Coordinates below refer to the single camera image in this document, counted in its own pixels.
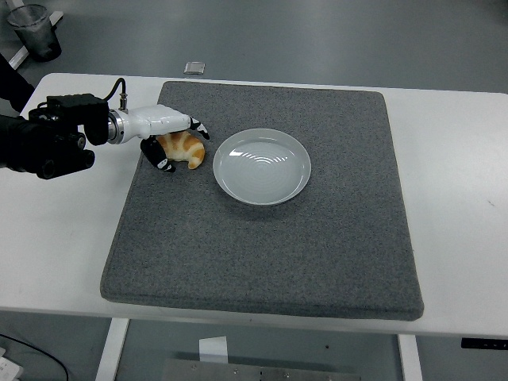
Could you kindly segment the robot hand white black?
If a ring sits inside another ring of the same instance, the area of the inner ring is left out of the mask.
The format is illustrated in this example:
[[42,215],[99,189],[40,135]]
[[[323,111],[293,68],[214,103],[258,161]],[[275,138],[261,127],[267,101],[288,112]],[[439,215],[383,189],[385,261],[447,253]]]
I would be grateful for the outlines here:
[[112,144],[123,144],[134,137],[140,138],[140,149],[148,162],[161,171],[173,172],[174,162],[186,162],[189,169],[199,167],[206,155],[195,131],[209,139],[204,124],[164,105],[110,112]]

